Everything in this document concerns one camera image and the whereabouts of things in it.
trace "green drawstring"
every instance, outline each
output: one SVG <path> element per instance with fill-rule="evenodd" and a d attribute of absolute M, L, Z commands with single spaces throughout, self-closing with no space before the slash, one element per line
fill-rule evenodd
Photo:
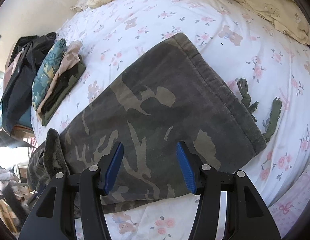
<path fill-rule="evenodd" d="M 271 136 L 275 133 L 278 119 L 282 111 L 281 108 L 282 108 L 281 100 L 274 98 L 273 107 L 269 117 L 269 126 L 267 127 L 266 133 L 263 133 L 266 142 L 269 142 Z"/>
<path fill-rule="evenodd" d="M 251 102 L 251 97 L 248 94 L 247 80 L 245 78 L 237 79 L 237 86 L 238 86 L 239 92 L 242 95 L 243 105 L 247 108 L 253 120 L 257 122 L 256 118 L 252 115 L 252 113 L 256 111 L 259 102 L 255 102 L 251 106 L 249 106 Z M 267 127 L 266 133 L 263 133 L 263 136 L 266 142 L 269 142 L 271 136 L 275 133 L 278 119 L 281 113 L 281 108 L 282 108 L 281 100 L 274 98 L 273 107 L 272 107 L 272 110 L 270 112 L 270 117 L 269 117 L 269 126 Z"/>
<path fill-rule="evenodd" d="M 238 86 L 239 92 L 242 95 L 242 100 L 241 100 L 242 104 L 247 108 L 254 122 L 257 122 L 257 119 L 252 115 L 252 113 L 256 111 L 259 102 L 256 101 L 251 106 L 249 106 L 251 102 L 251 97 L 248 94 L 248 84 L 247 84 L 246 78 L 237 79 L 237 86 Z"/>

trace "pile of clothes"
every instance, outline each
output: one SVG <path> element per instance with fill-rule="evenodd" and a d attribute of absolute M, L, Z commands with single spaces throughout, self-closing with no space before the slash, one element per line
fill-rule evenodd
<path fill-rule="evenodd" d="M 21 37 L 8 57 L 0 102 L 0 147 L 32 147 L 31 107 L 47 125 L 60 102 L 85 70 L 74 41 L 66 46 L 56 33 Z"/>
<path fill-rule="evenodd" d="M 44 126 L 86 69 L 78 54 L 81 47 L 80 41 L 72 41 L 67 47 L 65 39 L 59 40 L 37 72 L 32 85 L 32 106 Z"/>

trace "blue rubber pad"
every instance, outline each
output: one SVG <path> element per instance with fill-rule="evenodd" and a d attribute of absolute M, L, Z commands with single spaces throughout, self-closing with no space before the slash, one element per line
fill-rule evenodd
<path fill-rule="evenodd" d="M 104 187 L 106 194 L 108 194 L 114 187 L 116 177 L 119 172 L 119 167 L 122 163 L 123 156 L 124 156 L 124 146 L 122 143 L 120 143 L 116 149 L 111 164 L 106 172 L 105 187 Z"/>
<path fill-rule="evenodd" d="M 177 143 L 176 147 L 176 155 L 179 162 L 179 166 L 181 167 L 183 173 L 186 186 L 188 190 L 190 190 L 194 194 L 196 192 L 195 174 L 179 142 Z"/>

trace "teal floral garment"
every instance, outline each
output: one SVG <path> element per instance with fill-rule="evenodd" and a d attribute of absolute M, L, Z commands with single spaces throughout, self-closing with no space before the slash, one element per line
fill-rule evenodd
<path fill-rule="evenodd" d="M 32 85 L 32 105 L 35 110 L 45 97 L 53 77 L 60 67 L 65 50 L 66 40 L 61 39 L 54 44 L 43 60 Z"/>

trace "bed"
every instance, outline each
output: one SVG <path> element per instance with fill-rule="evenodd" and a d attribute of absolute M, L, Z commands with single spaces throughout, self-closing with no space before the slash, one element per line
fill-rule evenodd
<path fill-rule="evenodd" d="M 275 134 L 242 170 L 284 236 L 310 194 L 310 111 L 306 111 L 310 109 L 310 49 L 234 0 L 114 0 L 77 13 L 57 31 L 57 40 L 64 38 L 68 44 L 80 40 L 79 53 L 87 69 L 46 127 L 32 109 L 38 144 L 45 141 L 49 128 L 61 133 L 142 54 L 179 32 L 239 99 L 236 80 L 247 79 L 252 100 L 259 102 L 254 116 L 262 132 L 269 123 L 271 102 L 276 97 L 282 101 Z M 185 195 L 161 200 L 108 214 L 106 221 L 113 239 L 187 239 L 198 199 Z M 217 239 L 223 238 L 225 201 L 222 195 Z M 79 220 L 76 225 L 81 239 Z"/>

